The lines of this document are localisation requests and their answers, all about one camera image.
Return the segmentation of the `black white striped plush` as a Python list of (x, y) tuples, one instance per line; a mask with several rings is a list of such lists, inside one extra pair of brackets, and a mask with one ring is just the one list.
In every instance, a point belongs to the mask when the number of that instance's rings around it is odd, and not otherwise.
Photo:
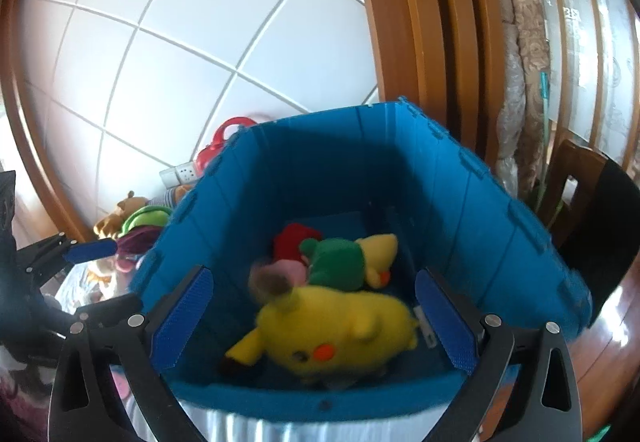
[(175, 188), (166, 190), (162, 195), (152, 197), (148, 200), (151, 206), (161, 206), (175, 209), (182, 199), (191, 191), (191, 184), (180, 184)]

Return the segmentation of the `brown capybara plush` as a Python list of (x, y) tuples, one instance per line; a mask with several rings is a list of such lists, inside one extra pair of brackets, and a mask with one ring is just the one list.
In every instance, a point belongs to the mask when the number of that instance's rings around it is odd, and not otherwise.
[(101, 240), (116, 240), (122, 232), (124, 223), (139, 209), (149, 204), (149, 199), (134, 195), (129, 191), (126, 199), (118, 202), (114, 210), (93, 226), (93, 233)]

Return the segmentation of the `light green turtle plush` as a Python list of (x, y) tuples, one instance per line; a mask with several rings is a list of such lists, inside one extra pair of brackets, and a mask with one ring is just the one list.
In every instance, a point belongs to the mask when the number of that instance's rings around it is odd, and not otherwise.
[(120, 235), (124, 236), (137, 227), (153, 227), (163, 228), (168, 224), (172, 214), (172, 209), (160, 205), (146, 205), (136, 210), (122, 224)]

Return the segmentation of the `dark wooden chair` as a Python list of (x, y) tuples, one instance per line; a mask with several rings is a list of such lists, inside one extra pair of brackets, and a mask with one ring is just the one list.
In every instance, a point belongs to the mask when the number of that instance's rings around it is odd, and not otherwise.
[(537, 211), (591, 295), (593, 324), (639, 252), (639, 188), (612, 158), (565, 139)]

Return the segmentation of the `rolled patterned carpet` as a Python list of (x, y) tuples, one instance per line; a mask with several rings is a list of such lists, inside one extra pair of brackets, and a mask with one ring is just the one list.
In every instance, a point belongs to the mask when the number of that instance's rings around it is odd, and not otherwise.
[(497, 177), (512, 196), (532, 193), (544, 154), (540, 74), (550, 68), (544, 0), (499, 0), (504, 43)]

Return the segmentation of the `yellow Pikachu plush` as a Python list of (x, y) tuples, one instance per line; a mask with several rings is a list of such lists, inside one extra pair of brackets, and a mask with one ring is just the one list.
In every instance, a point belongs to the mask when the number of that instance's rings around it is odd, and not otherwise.
[(358, 378), (380, 373), (397, 355), (416, 349), (418, 320), (405, 303), (383, 292), (398, 253), (397, 236), (354, 242), (364, 254), (358, 291), (278, 280), (274, 296), (260, 305), (254, 329), (224, 354), (224, 366), (244, 370), (269, 358), (303, 381)]

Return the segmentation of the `grey striped bed sheet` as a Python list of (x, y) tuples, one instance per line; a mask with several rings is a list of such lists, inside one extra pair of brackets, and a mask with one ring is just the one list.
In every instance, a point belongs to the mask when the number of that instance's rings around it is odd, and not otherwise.
[(446, 405), (419, 414), (363, 422), (266, 422), (181, 403), (207, 441), (422, 441)]

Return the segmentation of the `dark green turtle plush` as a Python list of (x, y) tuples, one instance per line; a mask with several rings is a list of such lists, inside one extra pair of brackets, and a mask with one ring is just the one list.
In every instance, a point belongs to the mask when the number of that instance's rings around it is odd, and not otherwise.
[(364, 283), (364, 254), (354, 241), (306, 239), (299, 244), (308, 261), (308, 284), (356, 292)]

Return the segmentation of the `dark maroon plush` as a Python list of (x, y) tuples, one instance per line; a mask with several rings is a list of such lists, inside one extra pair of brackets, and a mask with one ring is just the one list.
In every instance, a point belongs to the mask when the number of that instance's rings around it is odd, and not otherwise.
[(157, 225), (139, 225), (116, 240), (117, 254), (122, 257), (144, 255), (163, 232)]

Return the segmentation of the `red plastic handbag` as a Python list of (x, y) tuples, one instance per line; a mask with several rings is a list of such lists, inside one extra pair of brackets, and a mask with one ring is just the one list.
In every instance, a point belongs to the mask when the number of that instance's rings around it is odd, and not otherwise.
[(228, 139), (226, 132), (229, 128), (235, 127), (236, 131), (243, 128), (250, 128), (257, 125), (257, 121), (245, 116), (235, 116), (224, 121), (215, 131), (212, 141), (206, 144), (203, 149), (198, 152), (194, 161), (194, 168), (199, 177), (203, 176), (207, 166), (213, 162), (226, 146)]

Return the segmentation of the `pink pig plush red dress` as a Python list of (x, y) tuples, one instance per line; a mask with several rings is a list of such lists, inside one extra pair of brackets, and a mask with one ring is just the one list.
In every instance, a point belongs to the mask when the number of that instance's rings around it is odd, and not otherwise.
[(287, 280), (291, 286), (306, 285), (309, 262), (299, 245), (306, 240), (321, 239), (316, 229), (297, 222), (286, 225), (273, 239), (272, 259), (258, 261), (250, 268), (247, 286), (255, 300), (261, 305), (268, 303), (276, 293), (278, 280)]

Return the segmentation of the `white wall socket panel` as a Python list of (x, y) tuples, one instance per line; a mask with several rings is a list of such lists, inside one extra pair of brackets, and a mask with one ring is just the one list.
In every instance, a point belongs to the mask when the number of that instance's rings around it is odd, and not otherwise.
[(183, 184), (194, 184), (200, 179), (194, 162), (186, 162), (178, 166), (168, 167), (160, 172), (160, 180), (166, 189)]

